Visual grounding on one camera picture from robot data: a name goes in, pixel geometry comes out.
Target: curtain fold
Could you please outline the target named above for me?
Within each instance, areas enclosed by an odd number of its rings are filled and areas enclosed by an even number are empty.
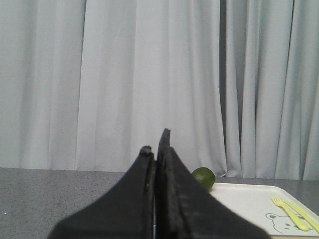
[[[0,166],[319,179],[319,1],[0,3]]]
[[[85,1],[1,1],[3,167],[74,168]]]

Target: cartoon bear face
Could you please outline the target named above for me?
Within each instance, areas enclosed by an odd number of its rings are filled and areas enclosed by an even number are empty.
[[[300,230],[288,216],[278,216],[273,213],[267,213],[266,217],[273,221],[274,229],[279,233],[286,235],[294,235],[294,231]]]

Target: plastic fork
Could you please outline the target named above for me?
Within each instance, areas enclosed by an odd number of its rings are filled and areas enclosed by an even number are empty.
[[[308,225],[304,221],[302,221],[296,214],[294,214],[294,212],[287,207],[285,202],[281,200],[279,196],[273,196],[272,200],[276,206],[281,207],[285,210],[285,212],[288,214],[288,216],[291,218],[291,220],[297,225],[297,227],[300,230],[303,230],[305,232],[309,231]]]
[[[294,209],[297,213],[299,213],[301,216],[304,217],[304,219],[319,233],[319,224],[316,223],[314,220],[312,220],[308,214],[300,207],[298,207],[296,204],[285,201],[286,204],[288,204],[292,209]]]

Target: lime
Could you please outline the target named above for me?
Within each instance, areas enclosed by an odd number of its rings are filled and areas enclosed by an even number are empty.
[[[211,187],[215,183],[215,174],[209,168],[206,168],[206,167],[197,168],[191,174],[208,191],[211,189]]]

